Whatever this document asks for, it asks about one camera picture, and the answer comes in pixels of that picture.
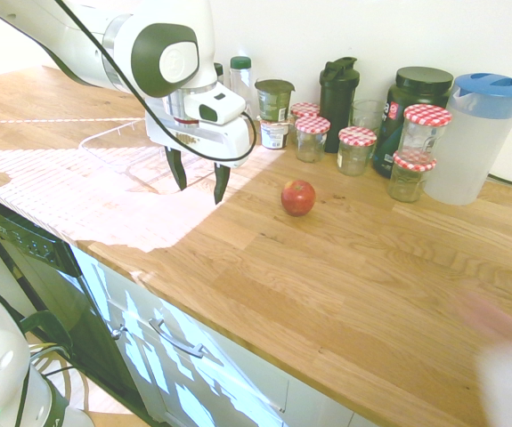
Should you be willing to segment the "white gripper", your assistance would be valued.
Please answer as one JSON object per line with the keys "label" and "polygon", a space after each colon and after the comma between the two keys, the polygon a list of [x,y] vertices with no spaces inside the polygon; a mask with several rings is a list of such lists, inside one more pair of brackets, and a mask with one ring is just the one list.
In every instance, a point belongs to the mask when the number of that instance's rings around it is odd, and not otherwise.
{"label": "white gripper", "polygon": [[253,148],[247,121],[234,118],[225,125],[183,125],[172,117],[161,116],[159,122],[165,130],[149,113],[145,114],[146,133],[153,142],[165,146],[167,163],[179,190],[187,188],[182,152],[190,152],[215,162],[214,200],[218,205],[223,200],[231,168],[243,165]]}

